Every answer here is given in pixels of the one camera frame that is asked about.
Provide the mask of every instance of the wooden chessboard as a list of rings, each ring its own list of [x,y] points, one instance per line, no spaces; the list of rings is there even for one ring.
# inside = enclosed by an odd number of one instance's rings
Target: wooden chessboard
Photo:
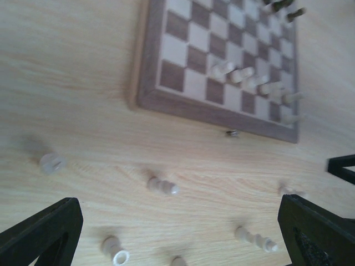
[[[232,61],[236,69],[297,88],[296,25],[268,13],[255,0],[147,0],[143,3],[132,85],[137,106],[296,143],[298,103],[284,104],[228,79],[211,78],[211,68]]]

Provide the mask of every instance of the chess pawn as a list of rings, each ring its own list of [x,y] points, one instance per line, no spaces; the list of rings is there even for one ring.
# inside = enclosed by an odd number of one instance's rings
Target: chess pawn
[[[303,15],[306,13],[306,9],[305,8],[300,8],[299,10],[297,10],[296,12],[294,13],[290,13],[290,14],[287,14],[286,18],[287,18],[287,21],[288,22],[293,22],[295,20],[295,18]]]
[[[244,241],[254,244],[255,246],[263,249],[265,252],[278,251],[277,244],[268,237],[262,237],[259,234],[251,234],[244,227],[238,227],[235,231],[235,237],[238,241]]]
[[[305,118],[305,115],[283,115],[281,117],[281,122],[285,125],[290,125],[298,121],[303,121]]]
[[[44,155],[39,161],[43,172],[50,175],[51,173],[58,172],[60,169],[67,165],[65,158],[59,156],[56,152]]]
[[[182,257],[176,257],[171,262],[171,266],[187,266],[187,263]]]
[[[148,188],[151,191],[163,193],[169,196],[176,195],[180,191],[180,188],[176,184],[166,180],[161,180],[157,177],[153,177],[148,181]]]
[[[283,96],[283,102],[285,104],[290,104],[294,101],[304,99],[305,95],[303,93],[286,94]]]
[[[230,79],[234,83],[240,83],[243,81],[243,74],[240,70],[235,70],[231,73]]]
[[[110,255],[113,266],[126,265],[129,260],[129,252],[121,247],[117,237],[109,237],[102,244],[102,251],[105,255]]]

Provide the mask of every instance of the light square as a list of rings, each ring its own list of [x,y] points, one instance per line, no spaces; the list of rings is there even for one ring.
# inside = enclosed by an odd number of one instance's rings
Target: light square
[[[293,59],[293,45],[285,39],[281,39],[281,52],[288,58]]]
[[[212,13],[210,21],[211,31],[222,39],[227,39],[228,37],[228,24],[225,19],[218,16],[216,13]]]
[[[270,32],[269,29],[265,27],[262,23],[257,24],[257,36],[265,44],[270,44]]]
[[[190,27],[189,29],[190,44],[204,52],[208,52],[209,43],[210,43],[209,32],[194,22],[190,22],[189,27]]]
[[[203,101],[206,98],[207,79],[191,69],[185,69],[184,96]]]
[[[227,42],[227,60],[241,68],[243,62],[243,49],[232,42]]]
[[[185,67],[187,58],[187,44],[171,35],[164,34],[162,58]]]
[[[230,84],[226,84],[224,89],[224,106],[229,110],[239,112],[241,110],[241,89]]]
[[[191,1],[189,0],[167,0],[168,10],[186,18],[191,18]]]
[[[243,33],[243,47],[249,53],[256,55],[257,54],[257,40],[250,34]]]
[[[233,4],[230,4],[228,6],[228,18],[230,22],[238,26],[240,29],[244,29],[245,14],[242,10],[240,10]]]
[[[256,97],[255,113],[257,118],[268,121],[270,117],[270,103],[263,97]]]
[[[273,49],[273,48],[270,48],[268,52],[269,52],[268,56],[270,59],[270,63],[277,68],[281,68],[281,54],[280,54],[280,52]]]

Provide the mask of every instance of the fallen chess piece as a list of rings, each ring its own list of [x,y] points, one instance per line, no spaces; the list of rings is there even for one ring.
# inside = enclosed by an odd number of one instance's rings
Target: fallen chess piece
[[[126,265],[129,260],[129,252],[121,247],[121,242],[117,237],[109,237],[102,244],[102,251],[105,255],[110,255],[113,266]]]
[[[187,263],[182,257],[176,257],[171,262],[171,266],[187,266]]]
[[[305,115],[283,115],[281,117],[281,123],[283,123],[284,125],[290,125],[298,121],[303,121],[305,118]]]
[[[302,198],[305,198],[306,200],[308,199],[308,194],[303,191],[297,191],[297,190],[288,190],[285,185],[281,185],[280,188],[278,189],[278,194],[282,197],[283,195],[292,195],[296,194],[299,195]]]
[[[283,96],[283,102],[285,104],[290,104],[294,101],[298,101],[298,100],[301,100],[301,99],[304,99],[305,98],[305,95],[304,93],[294,93],[294,94],[286,94]]]
[[[287,14],[286,18],[287,18],[287,21],[288,22],[293,22],[295,20],[295,18],[303,15],[306,13],[306,9],[303,7],[303,8],[300,8],[299,10],[297,10],[296,12],[294,13],[290,13],[290,14]]]
[[[262,237],[259,234],[251,234],[244,227],[238,227],[235,230],[235,237],[238,241],[244,241],[254,244],[255,246],[261,248],[265,252],[276,252],[278,251],[277,244],[268,237]]]
[[[161,180],[157,177],[153,177],[148,181],[148,188],[157,193],[173,196],[179,193],[180,188],[169,181]]]
[[[211,75],[215,79],[221,79],[224,75],[232,72],[235,69],[233,62],[224,62],[212,67]]]

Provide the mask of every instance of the wood grain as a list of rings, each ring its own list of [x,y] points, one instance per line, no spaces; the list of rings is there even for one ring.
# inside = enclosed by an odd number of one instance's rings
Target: wood grain
[[[298,145],[128,110],[139,0],[0,2],[0,231],[63,197],[78,197],[84,227],[73,265],[110,265],[100,250],[116,234],[129,265],[286,265],[277,189],[355,218],[354,186],[324,172],[355,150],[355,3],[300,1],[299,69],[307,99]],[[68,167],[41,173],[56,150]],[[155,173],[181,194],[146,189]],[[234,240],[244,224],[275,240],[265,254]]]

